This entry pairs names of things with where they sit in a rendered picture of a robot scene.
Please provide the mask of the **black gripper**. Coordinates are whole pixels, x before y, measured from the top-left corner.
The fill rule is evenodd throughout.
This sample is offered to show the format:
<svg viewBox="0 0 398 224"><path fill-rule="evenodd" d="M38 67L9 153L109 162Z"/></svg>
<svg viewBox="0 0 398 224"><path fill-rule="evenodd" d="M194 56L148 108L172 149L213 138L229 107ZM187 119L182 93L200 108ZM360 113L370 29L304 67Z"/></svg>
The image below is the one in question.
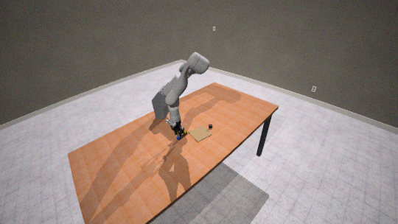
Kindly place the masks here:
<svg viewBox="0 0 398 224"><path fill-rule="evenodd" d="M170 125L170 127L172 128L172 126ZM179 135L179 137L182 137L182 132L184 132L184 127L181 127L181 120L179 122L176 122L176 126L172 128L172 130L175 131L175 135ZM178 131L178 132L177 132Z"/></svg>

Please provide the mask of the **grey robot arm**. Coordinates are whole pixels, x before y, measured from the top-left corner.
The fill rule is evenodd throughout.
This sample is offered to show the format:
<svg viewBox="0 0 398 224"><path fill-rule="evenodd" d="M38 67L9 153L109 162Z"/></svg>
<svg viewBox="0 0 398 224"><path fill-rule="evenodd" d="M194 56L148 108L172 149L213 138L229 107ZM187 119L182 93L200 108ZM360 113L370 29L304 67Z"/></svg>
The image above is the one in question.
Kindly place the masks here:
<svg viewBox="0 0 398 224"><path fill-rule="evenodd" d="M175 127L176 122L181 120L179 113L179 96L182 95L188 86L188 78L191 76L189 74L203 74L208 67L209 61L197 52L194 52L189 57L184 69L180 69L183 70L180 71L181 74L176 74L171 81L163 87L163 93L166 96L165 103L169 106L170 112L170 119L166 120L167 124Z"/></svg>

